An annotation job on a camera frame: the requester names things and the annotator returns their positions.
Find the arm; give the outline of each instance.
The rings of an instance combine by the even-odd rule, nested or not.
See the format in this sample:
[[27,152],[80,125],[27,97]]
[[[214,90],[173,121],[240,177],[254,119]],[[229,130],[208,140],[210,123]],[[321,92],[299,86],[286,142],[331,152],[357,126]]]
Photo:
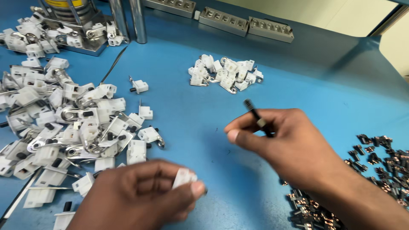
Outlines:
[[259,137],[251,113],[225,127],[233,144],[265,158],[282,179],[304,190],[349,229],[391,230],[409,226],[409,213],[355,173],[299,109],[258,109],[275,132]]
[[151,160],[103,171],[67,230],[156,230],[185,220],[205,185],[198,181],[172,189],[181,167]]

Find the blue workbench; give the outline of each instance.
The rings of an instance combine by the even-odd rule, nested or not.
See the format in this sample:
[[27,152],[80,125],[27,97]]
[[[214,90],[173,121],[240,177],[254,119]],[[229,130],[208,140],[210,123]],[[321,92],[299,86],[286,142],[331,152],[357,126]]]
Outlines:
[[[14,27],[18,18],[29,16],[31,2],[8,2],[9,6],[0,9],[0,28]],[[147,157],[164,158],[194,169],[209,189],[184,223],[165,229],[293,229],[288,221],[291,207],[285,198],[289,186],[281,186],[265,161],[229,144],[222,132],[232,119],[246,112],[246,98],[260,108],[303,109],[342,158],[350,158],[348,151],[359,143],[355,135],[361,133],[387,135],[393,138],[394,149],[409,148],[405,146],[409,85],[380,53],[380,37],[351,37],[215,0],[199,1],[196,9],[205,6],[242,18],[254,16],[288,23],[295,39],[288,44],[251,34],[242,38],[195,20],[145,10],[148,43],[133,41],[105,82],[118,87],[115,98],[126,99],[127,114],[138,112],[139,99],[154,111],[153,120],[145,121],[144,127],[151,124],[159,128],[166,148],[154,145]],[[97,7],[110,14],[107,4],[97,2]],[[69,51],[56,56],[69,60],[67,72],[76,83],[98,84],[123,47],[108,47],[100,57]],[[227,56],[235,61],[255,60],[264,74],[264,83],[251,85],[236,95],[217,83],[190,86],[187,69],[201,54],[211,54],[215,59]],[[1,70],[8,71],[10,64],[25,59],[25,55],[0,47]],[[130,93],[129,74],[134,80],[146,81],[149,91]],[[7,128],[0,129],[0,136],[0,147],[15,140]],[[380,149],[378,155],[387,157]],[[123,161],[124,153],[117,165]],[[374,176],[374,166],[366,165],[369,170],[363,174]],[[25,184],[16,180],[0,178],[0,211]],[[62,186],[74,181],[68,178]],[[53,203],[32,209],[22,208],[24,200],[6,221],[4,230],[52,229],[54,214],[62,212],[63,204],[72,201],[76,210],[82,197],[72,191],[57,191]]]

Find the white wall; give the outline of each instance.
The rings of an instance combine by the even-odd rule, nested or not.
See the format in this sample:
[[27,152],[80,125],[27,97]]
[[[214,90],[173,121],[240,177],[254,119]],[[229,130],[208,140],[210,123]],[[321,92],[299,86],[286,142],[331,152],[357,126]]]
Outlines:
[[[219,0],[335,32],[364,37],[397,5],[387,0]],[[409,75],[409,14],[382,37],[380,50]]]

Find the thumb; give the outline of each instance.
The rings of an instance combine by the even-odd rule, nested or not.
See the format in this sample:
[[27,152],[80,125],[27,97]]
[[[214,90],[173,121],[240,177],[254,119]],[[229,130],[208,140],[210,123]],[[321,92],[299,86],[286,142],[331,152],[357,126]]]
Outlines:
[[205,184],[201,181],[181,185],[158,197],[155,201],[160,218],[167,220],[186,210],[189,205],[205,193]]
[[267,145],[266,137],[259,137],[253,133],[241,129],[232,129],[227,133],[230,143],[236,144],[243,149],[250,150],[262,155]]

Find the black wire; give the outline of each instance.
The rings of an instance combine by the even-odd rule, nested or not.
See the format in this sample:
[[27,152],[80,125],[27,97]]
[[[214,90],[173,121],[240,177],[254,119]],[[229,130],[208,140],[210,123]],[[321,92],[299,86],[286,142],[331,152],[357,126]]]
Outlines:
[[103,81],[105,81],[106,77],[108,77],[109,73],[111,73],[112,69],[115,67],[115,65],[117,64],[117,62],[119,61],[119,59],[122,56],[122,53],[128,48],[128,46],[126,46],[123,50],[121,50],[117,56],[117,58],[115,58],[114,63],[112,64],[111,68],[109,69],[109,71],[106,73],[105,77],[103,77],[101,83],[103,83]]

